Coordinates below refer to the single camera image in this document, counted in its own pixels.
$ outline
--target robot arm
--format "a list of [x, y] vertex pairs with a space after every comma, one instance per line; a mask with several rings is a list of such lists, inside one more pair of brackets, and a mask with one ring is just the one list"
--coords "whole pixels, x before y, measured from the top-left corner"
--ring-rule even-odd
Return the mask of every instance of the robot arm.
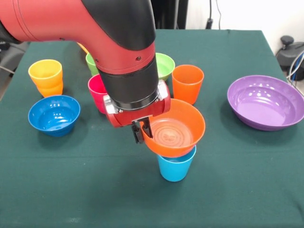
[[0, 40], [73, 40], [95, 59], [107, 89], [107, 117], [115, 126], [145, 121], [170, 108], [159, 82], [150, 0], [3, 0]]

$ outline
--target green cup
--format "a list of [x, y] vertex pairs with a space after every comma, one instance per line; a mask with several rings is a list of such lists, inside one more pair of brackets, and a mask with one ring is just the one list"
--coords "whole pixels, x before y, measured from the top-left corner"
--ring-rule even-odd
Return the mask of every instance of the green cup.
[[156, 53], [158, 78], [166, 81], [175, 68], [174, 60], [165, 54]]
[[87, 66], [89, 67], [89, 69], [91, 71], [92, 76], [98, 75], [99, 74], [98, 69], [97, 69], [96, 64], [93, 60], [93, 57], [91, 56], [90, 53], [88, 53], [86, 55], [85, 60], [86, 60]]

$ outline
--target orange cup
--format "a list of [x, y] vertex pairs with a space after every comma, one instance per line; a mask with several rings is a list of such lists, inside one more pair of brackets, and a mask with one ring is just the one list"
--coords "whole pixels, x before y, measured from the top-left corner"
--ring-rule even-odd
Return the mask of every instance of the orange cup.
[[62, 65], [53, 59], [44, 59], [32, 64], [28, 74], [44, 97], [62, 95]]
[[204, 117], [199, 110], [177, 99], [171, 99], [170, 111], [149, 119], [153, 138], [143, 131], [146, 145], [154, 153], [169, 158], [190, 152], [206, 129]]
[[172, 72], [173, 96], [193, 105], [200, 94], [204, 72], [197, 66], [180, 65]]

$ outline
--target table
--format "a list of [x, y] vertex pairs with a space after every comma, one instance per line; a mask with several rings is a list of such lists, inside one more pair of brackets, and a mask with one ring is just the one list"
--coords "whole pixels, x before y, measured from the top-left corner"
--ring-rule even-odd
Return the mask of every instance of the table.
[[[115, 129], [98, 113], [76, 43], [32, 43], [0, 103], [1, 228], [303, 227], [304, 122], [254, 130], [226, 99], [239, 77], [283, 79], [262, 32], [159, 30], [156, 50], [205, 72], [195, 106], [207, 128], [188, 176], [165, 181], [131, 129]], [[61, 138], [27, 120], [41, 99], [28, 67], [44, 58], [63, 64], [64, 94], [82, 107], [74, 131]]]

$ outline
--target black cable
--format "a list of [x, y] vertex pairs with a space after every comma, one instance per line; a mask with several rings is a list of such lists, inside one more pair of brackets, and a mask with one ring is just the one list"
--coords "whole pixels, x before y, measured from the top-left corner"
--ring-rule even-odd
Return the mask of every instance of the black cable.
[[210, 16], [209, 16], [210, 19], [211, 19], [211, 16], [212, 16], [212, 3], [211, 3], [211, 0], [210, 0]]
[[221, 18], [222, 18], [222, 14], [220, 13], [220, 10], [219, 10], [218, 0], [215, 0], [215, 1], [216, 1], [216, 3], [217, 3], [218, 13], [219, 13], [218, 29], [220, 30], [220, 20], [221, 20]]

